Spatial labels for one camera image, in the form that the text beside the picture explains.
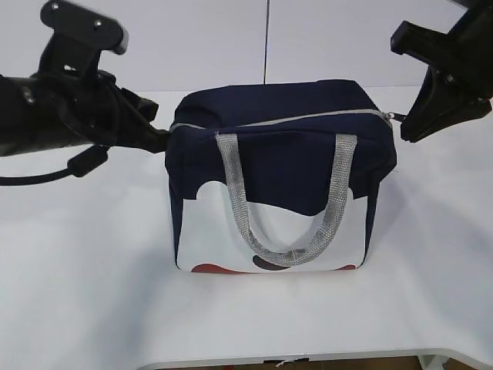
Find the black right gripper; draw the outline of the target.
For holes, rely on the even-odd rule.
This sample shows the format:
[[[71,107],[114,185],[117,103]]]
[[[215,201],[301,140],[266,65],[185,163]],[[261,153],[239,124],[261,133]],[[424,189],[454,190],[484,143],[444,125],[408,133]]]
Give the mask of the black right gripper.
[[[492,2],[457,3],[465,13],[448,33],[403,21],[391,36],[393,53],[430,66],[401,122],[401,139],[410,143],[492,111]]]

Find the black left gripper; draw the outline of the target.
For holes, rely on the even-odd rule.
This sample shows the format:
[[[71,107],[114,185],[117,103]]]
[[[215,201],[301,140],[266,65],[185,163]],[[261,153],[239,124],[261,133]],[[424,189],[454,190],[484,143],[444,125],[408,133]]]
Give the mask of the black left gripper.
[[[57,147],[96,144],[162,153],[169,131],[152,121],[159,104],[116,85],[116,77],[98,71],[85,81],[74,72],[57,76]]]

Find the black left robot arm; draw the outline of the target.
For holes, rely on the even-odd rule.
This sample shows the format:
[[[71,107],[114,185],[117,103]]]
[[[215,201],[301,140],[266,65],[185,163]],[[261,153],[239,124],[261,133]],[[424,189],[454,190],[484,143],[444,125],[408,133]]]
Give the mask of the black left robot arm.
[[[158,104],[99,70],[89,83],[36,73],[1,78],[1,155],[85,144],[161,153],[170,133],[152,125]]]

